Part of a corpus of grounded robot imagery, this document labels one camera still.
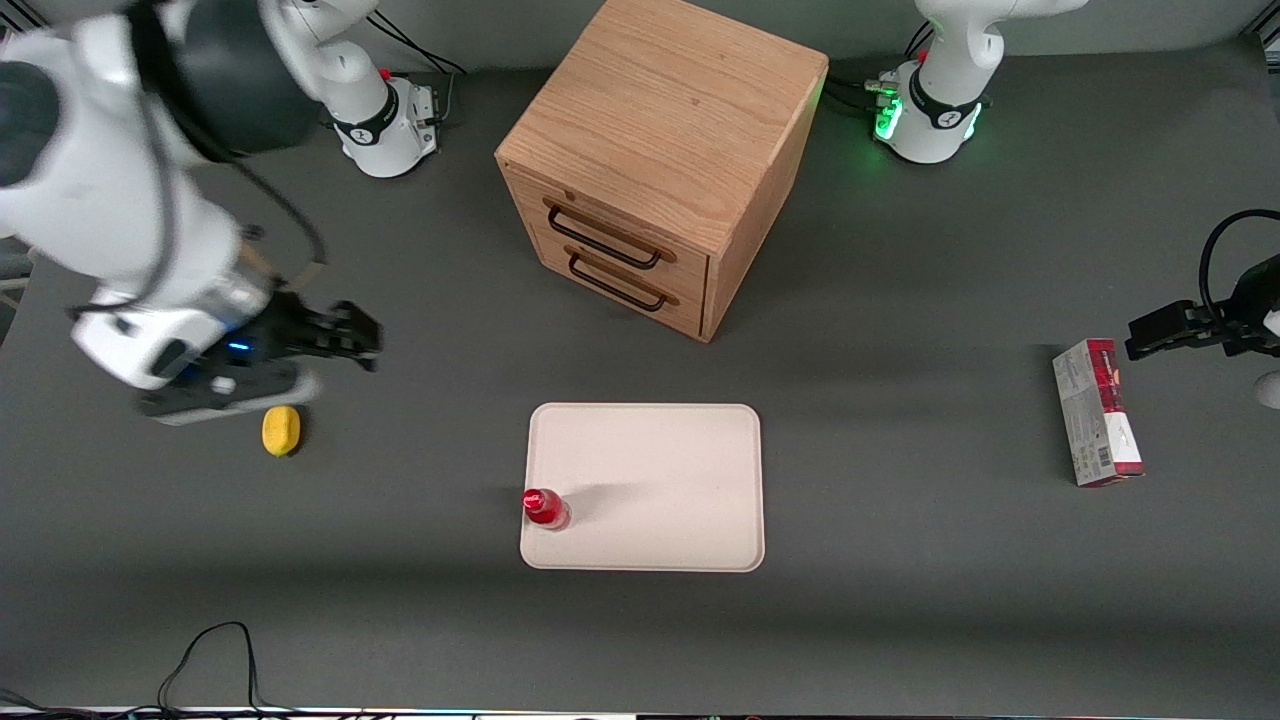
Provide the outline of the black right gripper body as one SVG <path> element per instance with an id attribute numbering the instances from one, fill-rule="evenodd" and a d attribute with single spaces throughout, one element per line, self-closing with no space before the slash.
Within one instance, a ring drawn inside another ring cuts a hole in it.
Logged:
<path id="1" fill-rule="evenodd" d="M 260 315 L 227 332 L 184 369 L 186 388 L 316 388 L 296 359 L 314 350 L 321 314 L 297 293 L 274 293 Z"/>

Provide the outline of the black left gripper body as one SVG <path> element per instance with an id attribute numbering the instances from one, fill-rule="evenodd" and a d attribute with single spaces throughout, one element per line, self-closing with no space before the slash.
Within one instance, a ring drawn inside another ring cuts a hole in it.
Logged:
<path id="1" fill-rule="evenodd" d="M 1230 296 L 1213 301 L 1210 291 L 1211 256 L 1198 266 L 1198 291 L 1210 315 L 1210 331 L 1229 356 L 1245 352 L 1279 356 L 1277 302 L 1279 256 L 1274 255 L 1244 272 Z"/>

